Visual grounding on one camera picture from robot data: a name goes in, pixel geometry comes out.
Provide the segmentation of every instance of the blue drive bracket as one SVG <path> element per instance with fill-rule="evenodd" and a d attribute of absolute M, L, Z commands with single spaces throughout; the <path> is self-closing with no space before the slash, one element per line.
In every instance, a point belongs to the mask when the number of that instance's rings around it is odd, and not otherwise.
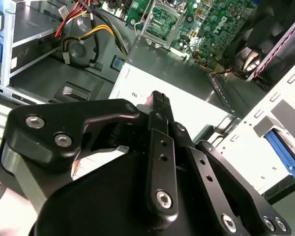
<path fill-rule="evenodd" d="M 264 138 L 270 143 L 280 157 L 287 171 L 295 178 L 295 155 L 280 138 L 276 130 L 269 131 Z"/>

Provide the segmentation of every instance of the blue plastic latch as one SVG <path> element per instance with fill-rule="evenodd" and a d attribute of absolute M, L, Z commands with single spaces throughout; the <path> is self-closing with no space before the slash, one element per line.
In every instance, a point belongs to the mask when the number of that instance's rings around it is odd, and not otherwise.
<path fill-rule="evenodd" d="M 273 131 L 268 132 L 265 139 L 268 140 L 276 154 L 278 154 L 287 171 L 295 178 L 295 157 L 291 155 L 291 151 L 286 148 Z"/>

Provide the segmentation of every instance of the white label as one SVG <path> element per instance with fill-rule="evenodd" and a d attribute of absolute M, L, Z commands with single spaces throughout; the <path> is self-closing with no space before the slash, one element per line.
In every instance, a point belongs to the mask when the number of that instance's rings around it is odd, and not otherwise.
<path fill-rule="evenodd" d="M 11 69 L 15 68 L 16 67 L 16 64 L 18 62 L 18 58 L 15 57 L 11 60 Z"/>
<path fill-rule="evenodd" d="M 213 33 L 219 33 L 222 27 L 224 26 L 225 22 L 227 22 L 227 17 L 223 16 L 221 21 L 218 23 L 218 26 L 213 31 Z"/>
<path fill-rule="evenodd" d="M 133 7 L 134 9 L 137 9 L 138 6 L 139 6 L 139 4 L 138 4 L 137 2 L 135 2 L 135 1 L 132 3 L 132 7 Z"/>
<path fill-rule="evenodd" d="M 69 15 L 69 11 L 66 5 L 63 5 L 61 8 L 59 8 L 58 12 L 60 13 L 60 16 L 63 20 Z"/>

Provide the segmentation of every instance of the green circuit board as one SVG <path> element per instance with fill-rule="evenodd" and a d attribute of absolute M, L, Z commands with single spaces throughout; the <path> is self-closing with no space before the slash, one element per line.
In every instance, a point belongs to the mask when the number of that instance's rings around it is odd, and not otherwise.
<path fill-rule="evenodd" d="M 133 0 L 126 22 L 139 22 L 148 2 Z M 202 60 L 214 68 L 255 7 L 252 0 L 187 0 L 186 12 L 171 47 L 185 55 L 197 50 Z M 147 32 L 166 40 L 176 23 L 175 16 L 164 9 L 154 8 Z"/>

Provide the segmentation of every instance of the black clamp arm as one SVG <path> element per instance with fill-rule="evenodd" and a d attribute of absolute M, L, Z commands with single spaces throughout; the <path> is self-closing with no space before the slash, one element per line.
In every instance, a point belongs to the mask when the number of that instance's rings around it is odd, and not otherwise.
<path fill-rule="evenodd" d="M 166 95 L 23 106 L 8 117 L 0 180 L 39 213 L 36 236 L 290 236 L 287 222 L 210 145 L 194 146 Z M 129 152 L 71 179 L 75 160 Z"/>

